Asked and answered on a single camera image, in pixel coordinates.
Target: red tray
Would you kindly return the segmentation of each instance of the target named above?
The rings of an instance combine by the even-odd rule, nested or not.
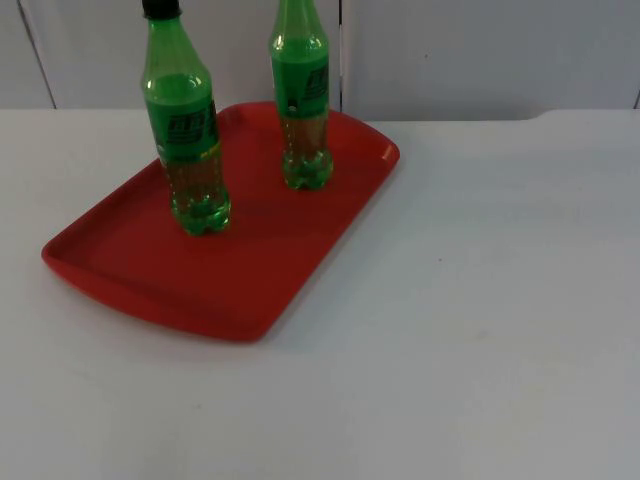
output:
[[[158,160],[43,249],[44,261],[90,297],[167,327],[255,341],[275,323],[397,163],[386,137],[331,112],[335,174],[324,190],[288,189],[275,106],[218,116],[231,227],[189,237],[169,212]]]

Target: green plastic bottle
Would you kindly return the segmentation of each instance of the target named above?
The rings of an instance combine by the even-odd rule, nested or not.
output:
[[[327,147],[329,40],[313,0],[280,0],[270,40],[276,104],[291,188],[322,188],[333,173]]]
[[[222,176],[211,75],[182,27],[178,0],[142,4],[149,20],[142,91],[171,187],[171,210],[192,235],[223,230],[231,203]]]

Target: white table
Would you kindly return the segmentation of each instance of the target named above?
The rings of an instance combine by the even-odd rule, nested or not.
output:
[[[39,258],[153,158],[144,112],[0,113],[0,478],[637,478],[640,114],[374,125],[395,175],[243,347]]]

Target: bottle label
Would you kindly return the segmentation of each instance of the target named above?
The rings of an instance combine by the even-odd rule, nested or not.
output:
[[[211,97],[186,105],[147,102],[147,110],[163,162],[198,162],[216,149],[219,134]]]
[[[329,108],[329,57],[307,63],[273,59],[273,82],[280,115],[310,118]]]

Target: black bottle cap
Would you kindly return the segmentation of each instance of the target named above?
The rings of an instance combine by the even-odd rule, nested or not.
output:
[[[178,0],[142,0],[142,8],[149,20],[169,20],[182,13]]]

